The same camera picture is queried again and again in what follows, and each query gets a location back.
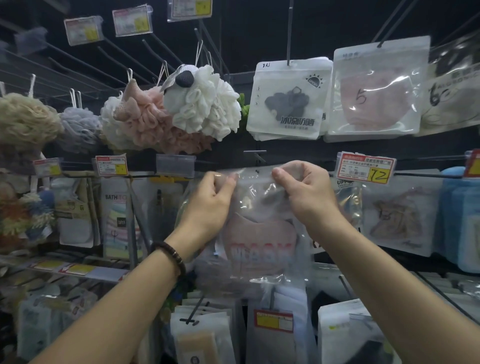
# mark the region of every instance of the bracelet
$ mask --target bracelet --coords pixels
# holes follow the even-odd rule
[[[150,254],[157,249],[162,249],[165,253],[167,253],[167,255],[171,256],[175,260],[175,263],[177,263],[177,266],[180,269],[180,276],[184,276],[187,273],[185,263],[183,262],[181,256],[170,245],[168,245],[166,242],[153,242],[150,248]]]

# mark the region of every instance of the hand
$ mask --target hand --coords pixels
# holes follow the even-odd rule
[[[227,219],[238,175],[229,175],[218,193],[215,190],[215,176],[215,172],[208,172],[203,177],[188,201],[180,224],[167,238],[169,244],[173,241],[183,259],[188,259],[213,239]]]
[[[297,181],[287,170],[301,169],[303,180]],[[318,239],[318,228],[345,221],[338,208],[328,172],[321,167],[299,160],[272,170],[274,180],[282,185],[290,197],[292,211],[306,226],[309,235]]]

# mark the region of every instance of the sun logo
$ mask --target sun logo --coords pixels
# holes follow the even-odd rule
[[[316,74],[311,74],[308,78],[305,78],[305,80],[316,88],[320,88],[320,85],[323,84],[323,78],[320,78],[320,76]]]

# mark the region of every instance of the price label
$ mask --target price label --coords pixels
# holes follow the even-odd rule
[[[113,10],[116,36],[152,33],[151,12],[152,7],[147,4],[137,6],[136,8]]]
[[[33,161],[37,177],[61,176],[60,160],[58,158],[39,159]]]
[[[347,181],[387,184],[395,170],[396,159],[342,152],[335,177]]]
[[[40,262],[34,262],[30,264],[30,268],[46,270],[48,272],[51,272],[55,268],[58,268],[63,264],[64,263],[59,260],[42,260]]]
[[[127,176],[127,159],[125,156],[96,156],[96,165],[100,176]]]
[[[254,310],[255,326],[271,330],[293,332],[293,315],[266,310]]]
[[[85,276],[94,270],[95,266],[88,266],[86,264],[68,264],[59,270],[59,273],[75,274],[77,276]]]
[[[480,149],[472,150],[472,154],[467,160],[467,166],[465,167],[463,176],[467,178],[480,177]]]
[[[89,16],[88,18],[65,19],[65,31],[67,32],[68,44],[93,43],[103,40],[101,31],[103,19],[101,16]]]
[[[191,20],[212,16],[212,0],[172,0],[171,20]]]

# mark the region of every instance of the pink face mask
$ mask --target pink face mask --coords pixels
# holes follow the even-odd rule
[[[345,119],[359,131],[388,130],[410,110],[411,79],[400,71],[370,71],[340,80]]]
[[[297,232],[288,221],[256,223],[234,213],[222,234],[227,258],[242,275],[281,273],[293,261]]]

